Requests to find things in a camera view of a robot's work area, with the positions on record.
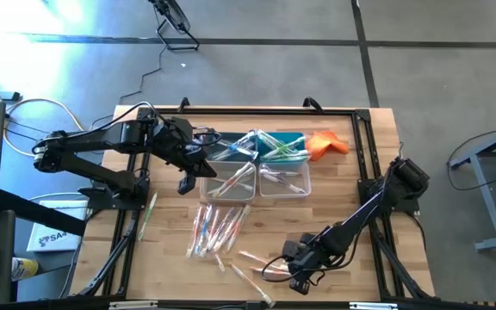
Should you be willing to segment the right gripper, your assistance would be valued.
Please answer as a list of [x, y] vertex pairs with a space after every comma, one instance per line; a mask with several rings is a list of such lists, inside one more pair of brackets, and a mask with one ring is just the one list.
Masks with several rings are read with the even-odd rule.
[[319, 269], [325, 254], [318, 246], [304, 245], [292, 240], [286, 240], [282, 247], [284, 259], [294, 259], [296, 276], [288, 281], [288, 286], [295, 292], [307, 295], [310, 288], [309, 276]]

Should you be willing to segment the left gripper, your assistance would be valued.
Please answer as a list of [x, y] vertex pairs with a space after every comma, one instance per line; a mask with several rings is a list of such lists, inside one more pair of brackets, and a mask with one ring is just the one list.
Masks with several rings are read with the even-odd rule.
[[180, 128], [166, 123], [159, 125], [159, 157], [175, 166], [191, 166], [179, 181], [177, 193], [189, 193], [198, 177], [216, 177], [217, 172], [207, 161], [207, 153], [196, 146]]

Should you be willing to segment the slate grey plastic bin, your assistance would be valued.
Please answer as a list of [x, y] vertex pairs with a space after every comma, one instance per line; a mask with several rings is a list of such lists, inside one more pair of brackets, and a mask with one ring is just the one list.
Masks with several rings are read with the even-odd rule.
[[[217, 143], [212, 144], [211, 146], [208, 147], [208, 155], [211, 152], [211, 148], [213, 146], [217, 145], [219, 142], [228, 142], [229, 144], [232, 144], [235, 140], [239, 139], [240, 137], [242, 137], [245, 134], [247, 134], [247, 133], [227, 133], [227, 132], [222, 132], [220, 134], [220, 141], [218, 141]], [[256, 159], [257, 158], [250, 159], [249, 161], [241, 161], [241, 162], [254, 162]]]

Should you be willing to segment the beige plastic bin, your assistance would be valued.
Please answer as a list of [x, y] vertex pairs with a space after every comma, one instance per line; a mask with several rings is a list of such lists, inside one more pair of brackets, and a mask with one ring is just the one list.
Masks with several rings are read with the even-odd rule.
[[[228, 179], [231, 177], [238, 169], [242, 168], [245, 164], [253, 164], [251, 162], [225, 162], [225, 161], [210, 161], [210, 165], [217, 172], [218, 178]], [[213, 198], [208, 194], [208, 191], [216, 189], [221, 185], [221, 182], [215, 181], [216, 177], [203, 178], [201, 181], [201, 197], [210, 202], [250, 202], [256, 191], [256, 165], [255, 172], [251, 178], [244, 180], [244, 183], [254, 185], [254, 192], [249, 193], [241, 188], [233, 189], [228, 192], [224, 197]]]

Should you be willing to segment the white metal plate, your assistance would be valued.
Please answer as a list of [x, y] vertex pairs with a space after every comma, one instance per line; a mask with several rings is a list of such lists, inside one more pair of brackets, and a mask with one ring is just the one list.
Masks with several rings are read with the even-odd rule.
[[113, 301], [108, 305], [108, 310], [156, 310], [156, 301]]
[[351, 301], [350, 310], [399, 310], [396, 303]]

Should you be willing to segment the clear plastic bin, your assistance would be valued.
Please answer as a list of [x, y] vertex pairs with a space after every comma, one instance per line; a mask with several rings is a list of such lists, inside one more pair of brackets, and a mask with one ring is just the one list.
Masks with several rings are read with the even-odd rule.
[[[298, 177], [284, 177], [289, 183], [302, 188], [306, 194], [297, 194], [290, 189], [287, 189], [279, 183], [271, 182], [263, 177], [260, 171], [296, 171], [300, 172], [301, 176]], [[262, 197], [277, 198], [277, 199], [290, 199], [290, 198], [303, 198], [311, 194], [312, 185], [309, 171], [309, 165], [306, 162], [296, 163], [263, 163], [258, 167], [259, 176], [259, 192]]]

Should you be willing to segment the teal plastic bin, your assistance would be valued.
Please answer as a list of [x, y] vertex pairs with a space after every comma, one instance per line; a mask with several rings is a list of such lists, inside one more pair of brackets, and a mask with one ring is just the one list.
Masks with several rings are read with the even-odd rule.
[[[301, 136], [305, 136], [303, 133], [294, 133], [294, 132], [266, 132], [266, 133], [269, 133], [271, 136], [273, 136], [274, 138], [280, 140], [284, 144], [286, 144], [288, 142], [291, 142], [293, 140], [296, 140], [297, 138], [299, 138]], [[268, 161], [268, 162], [262, 162], [260, 160], [260, 157], [262, 155], [264, 155], [265, 153], [271, 151], [271, 150], [269, 149], [269, 147], [267, 147], [262, 142], [260, 142], [258, 140], [258, 138], [257, 138], [257, 151], [258, 151], [257, 161], [260, 164], [263, 164], [263, 163], [296, 163], [296, 162], [304, 162], [304, 161], [296, 161], [296, 162], [274, 162], [274, 161]]]

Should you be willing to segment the orange cloth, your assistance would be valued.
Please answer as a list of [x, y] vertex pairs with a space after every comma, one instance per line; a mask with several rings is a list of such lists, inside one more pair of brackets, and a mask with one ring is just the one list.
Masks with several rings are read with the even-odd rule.
[[342, 154], [349, 152], [349, 147], [339, 140], [338, 136], [332, 131], [316, 131], [305, 142], [305, 148], [310, 153], [311, 161], [321, 159], [326, 151], [331, 148]]

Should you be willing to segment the white printed box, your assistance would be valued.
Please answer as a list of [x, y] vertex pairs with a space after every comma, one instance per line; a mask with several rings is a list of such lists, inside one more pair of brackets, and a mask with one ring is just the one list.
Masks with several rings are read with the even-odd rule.
[[[40, 205], [58, 210], [60, 213], [84, 220], [87, 214], [86, 200], [40, 201]], [[34, 223], [27, 251], [73, 251], [77, 249], [80, 237], [39, 223]]]

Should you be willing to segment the black floor fan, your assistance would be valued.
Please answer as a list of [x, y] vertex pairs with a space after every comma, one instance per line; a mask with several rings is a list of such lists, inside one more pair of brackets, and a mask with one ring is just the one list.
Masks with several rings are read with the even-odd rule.
[[[164, 20], [158, 23], [156, 28], [157, 37], [164, 43], [166, 49], [170, 51], [197, 51], [200, 42], [190, 33], [190, 23], [187, 16], [179, 6], [177, 0], [147, 0], [153, 7], [155, 16], [161, 15]], [[187, 35], [193, 42], [193, 46], [173, 47], [161, 34], [165, 24], [169, 24], [178, 34]]]

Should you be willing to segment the yellow can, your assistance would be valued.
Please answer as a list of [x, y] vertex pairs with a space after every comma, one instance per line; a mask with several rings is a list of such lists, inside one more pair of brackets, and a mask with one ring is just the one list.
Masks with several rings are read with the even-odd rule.
[[18, 282], [34, 277], [39, 269], [39, 264], [36, 260], [23, 257], [13, 257], [11, 261], [11, 280]]

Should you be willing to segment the grey metal stand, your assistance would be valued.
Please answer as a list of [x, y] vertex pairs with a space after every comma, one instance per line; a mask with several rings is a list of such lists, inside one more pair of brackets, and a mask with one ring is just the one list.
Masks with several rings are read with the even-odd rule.
[[[456, 153], [462, 149], [466, 144], [472, 140], [484, 137], [486, 135], [492, 134], [493, 137], [480, 145], [473, 146], [469, 151], [463, 152], [457, 158]], [[485, 202], [487, 212], [489, 214], [490, 220], [493, 224], [493, 229], [496, 233], [496, 203], [493, 199], [493, 194], [491, 190], [491, 185], [496, 183], [496, 179], [487, 181], [484, 170], [481, 165], [481, 159], [486, 157], [496, 157], [496, 130], [480, 133], [472, 138], [469, 138], [457, 146], [452, 153], [449, 155], [446, 165], [447, 165], [447, 178], [451, 187], [458, 191], [470, 191], [478, 189], [482, 195]], [[450, 172], [457, 170], [465, 164], [470, 164], [473, 167], [474, 175], [477, 184], [474, 186], [462, 188], [455, 185], [451, 178]], [[483, 252], [488, 250], [496, 250], [496, 236], [491, 239], [484, 239], [479, 242], [474, 243], [474, 248], [477, 252]]]

